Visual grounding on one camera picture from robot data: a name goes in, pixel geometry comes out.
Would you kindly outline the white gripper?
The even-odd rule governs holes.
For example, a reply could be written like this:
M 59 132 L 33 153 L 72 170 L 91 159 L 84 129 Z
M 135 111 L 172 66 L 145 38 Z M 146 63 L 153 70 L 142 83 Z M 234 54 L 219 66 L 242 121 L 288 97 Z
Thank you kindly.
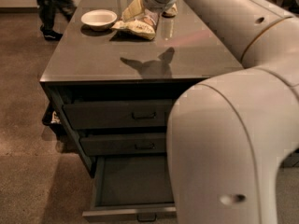
M 177 0 L 133 0 L 122 12 L 121 19 L 129 21 L 142 14 L 145 8 L 153 12 L 163 12 L 163 16 L 166 18 L 173 18 L 178 14 L 176 2 Z

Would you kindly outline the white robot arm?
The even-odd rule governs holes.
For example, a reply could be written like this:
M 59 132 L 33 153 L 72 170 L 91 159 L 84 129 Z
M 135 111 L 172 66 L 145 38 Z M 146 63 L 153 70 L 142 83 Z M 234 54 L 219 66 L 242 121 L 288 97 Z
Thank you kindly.
M 278 168 L 299 146 L 299 19 L 266 0 L 184 2 L 243 68 L 190 87 L 171 110 L 178 224 L 278 224 Z

